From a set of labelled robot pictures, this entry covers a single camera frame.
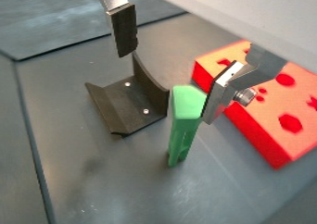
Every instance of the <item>red block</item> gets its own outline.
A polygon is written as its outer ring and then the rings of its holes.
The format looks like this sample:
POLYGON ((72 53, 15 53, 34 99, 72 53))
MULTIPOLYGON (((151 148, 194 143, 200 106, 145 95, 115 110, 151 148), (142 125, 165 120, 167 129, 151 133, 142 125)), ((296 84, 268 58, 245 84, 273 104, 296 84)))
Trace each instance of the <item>red block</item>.
MULTIPOLYGON (((213 78, 237 60, 245 64, 250 43, 240 41, 198 57, 191 78, 208 93, 213 78)), ((288 63, 274 80, 254 87, 248 107, 225 110, 272 167, 282 168, 317 145, 317 75, 288 63)))

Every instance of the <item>green block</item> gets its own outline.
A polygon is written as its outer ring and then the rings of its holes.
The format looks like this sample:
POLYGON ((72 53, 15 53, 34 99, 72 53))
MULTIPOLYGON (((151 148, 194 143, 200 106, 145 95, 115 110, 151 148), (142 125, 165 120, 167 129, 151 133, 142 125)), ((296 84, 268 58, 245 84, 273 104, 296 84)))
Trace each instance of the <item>green block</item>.
POLYGON ((169 143, 169 166, 174 167, 178 160, 185 160, 191 142, 202 122, 201 114, 206 94, 191 85, 174 87, 173 111, 174 123, 169 143))

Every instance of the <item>bolt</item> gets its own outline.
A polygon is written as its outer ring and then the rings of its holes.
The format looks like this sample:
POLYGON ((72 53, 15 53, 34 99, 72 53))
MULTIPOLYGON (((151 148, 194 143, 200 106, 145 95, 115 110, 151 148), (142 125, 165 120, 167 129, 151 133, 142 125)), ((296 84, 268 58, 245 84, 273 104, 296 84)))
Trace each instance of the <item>bolt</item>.
POLYGON ((246 88, 245 90, 237 92, 233 100, 240 102, 242 106, 248 106, 252 103, 256 95, 257 92, 252 88, 246 88))

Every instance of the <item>hole in red box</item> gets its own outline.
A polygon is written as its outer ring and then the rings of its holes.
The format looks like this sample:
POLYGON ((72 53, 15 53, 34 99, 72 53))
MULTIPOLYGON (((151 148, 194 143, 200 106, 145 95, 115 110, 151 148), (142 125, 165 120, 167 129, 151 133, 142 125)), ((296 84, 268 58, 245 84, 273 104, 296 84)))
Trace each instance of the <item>hole in red box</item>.
POLYGON ((311 96, 311 101, 308 102, 308 105, 313 107, 317 111, 317 99, 313 96, 311 96))
POLYGON ((281 117, 278 117, 278 121, 285 131, 297 133, 302 130, 302 123, 296 116, 285 114, 281 117))
POLYGON ((257 99, 258 102, 264 102, 264 97, 262 96, 257 95, 256 99, 257 99))
POLYGON ((224 59, 217 61, 217 64, 229 66, 232 64, 232 62, 228 58, 224 58, 224 59))
POLYGON ((266 94, 266 93, 268 93, 266 89, 265 89, 265 88, 262 88, 262 87, 260 87, 260 88, 258 88, 258 91, 260 91, 261 93, 264 93, 264 94, 266 94))
POLYGON ((286 87, 294 86, 294 78, 286 73, 280 73, 276 77, 276 81, 286 87))

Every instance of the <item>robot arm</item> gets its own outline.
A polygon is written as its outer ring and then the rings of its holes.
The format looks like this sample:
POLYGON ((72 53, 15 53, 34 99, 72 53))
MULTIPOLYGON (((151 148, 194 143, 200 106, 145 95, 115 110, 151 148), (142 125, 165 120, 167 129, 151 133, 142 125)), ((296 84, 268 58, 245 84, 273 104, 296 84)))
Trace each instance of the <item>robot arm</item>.
POLYGON ((233 62, 213 81, 202 111, 208 124, 218 118, 232 101, 249 105, 256 97, 256 91, 250 87, 272 80, 288 63, 256 44, 252 44, 245 60, 246 65, 233 62))

